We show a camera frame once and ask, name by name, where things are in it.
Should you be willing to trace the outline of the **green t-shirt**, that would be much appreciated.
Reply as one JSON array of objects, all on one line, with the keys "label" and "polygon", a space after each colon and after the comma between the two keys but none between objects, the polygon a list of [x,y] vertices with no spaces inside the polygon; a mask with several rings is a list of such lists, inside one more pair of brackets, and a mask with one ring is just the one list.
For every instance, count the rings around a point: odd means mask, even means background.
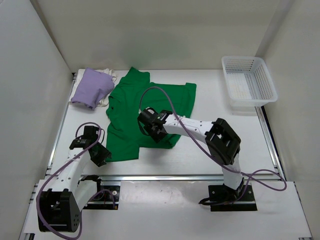
[{"label": "green t-shirt", "polygon": [[195,83],[159,84],[150,80],[149,72],[131,67],[121,78],[108,97],[106,115],[110,120],[107,128],[106,148],[111,152],[107,162],[135,160],[140,148],[171,149],[180,135],[169,134],[156,143],[141,133],[138,125],[139,110],[152,107],[157,112],[176,110],[189,118],[196,99]]}]

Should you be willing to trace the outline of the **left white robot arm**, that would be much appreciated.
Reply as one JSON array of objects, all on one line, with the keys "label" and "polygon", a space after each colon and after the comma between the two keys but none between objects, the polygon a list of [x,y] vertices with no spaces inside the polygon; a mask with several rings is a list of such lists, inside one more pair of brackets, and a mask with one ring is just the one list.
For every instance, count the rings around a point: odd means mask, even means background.
[{"label": "left white robot arm", "polygon": [[38,227],[67,239],[66,233],[82,231],[82,210],[88,202],[109,197],[112,209],[117,209],[111,190],[101,185],[97,175],[81,177],[85,166],[92,162],[98,167],[111,156],[101,143],[101,127],[93,122],[81,124],[83,133],[76,133],[65,163],[45,181],[36,196]]}]

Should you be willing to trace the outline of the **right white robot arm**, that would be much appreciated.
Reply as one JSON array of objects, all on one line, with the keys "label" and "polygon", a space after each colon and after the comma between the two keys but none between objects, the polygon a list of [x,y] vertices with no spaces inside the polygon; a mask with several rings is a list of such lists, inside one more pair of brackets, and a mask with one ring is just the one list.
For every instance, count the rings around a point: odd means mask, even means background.
[{"label": "right white robot arm", "polygon": [[209,157],[221,166],[223,184],[239,194],[244,185],[239,162],[241,139],[222,118],[200,121],[176,115],[172,111],[156,112],[152,107],[139,111],[140,131],[159,143],[169,134],[189,137],[206,144]]}]

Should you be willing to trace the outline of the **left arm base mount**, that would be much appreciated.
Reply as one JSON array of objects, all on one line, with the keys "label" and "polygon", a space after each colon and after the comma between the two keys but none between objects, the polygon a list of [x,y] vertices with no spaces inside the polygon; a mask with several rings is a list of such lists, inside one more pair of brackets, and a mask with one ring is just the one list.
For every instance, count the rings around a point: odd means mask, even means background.
[{"label": "left arm base mount", "polygon": [[120,185],[105,183],[98,175],[87,175],[78,183],[91,181],[96,183],[98,194],[90,199],[84,210],[118,210],[120,200]]}]

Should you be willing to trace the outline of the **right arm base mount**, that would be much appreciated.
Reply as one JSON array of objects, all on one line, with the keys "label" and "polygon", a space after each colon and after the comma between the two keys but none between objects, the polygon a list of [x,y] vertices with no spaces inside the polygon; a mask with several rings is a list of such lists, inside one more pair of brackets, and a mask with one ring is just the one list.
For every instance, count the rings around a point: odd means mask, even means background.
[{"label": "right arm base mount", "polygon": [[233,189],[225,185],[209,185],[208,197],[198,202],[209,206],[211,212],[254,212],[258,210],[253,188],[249,184],[236,195]]}]

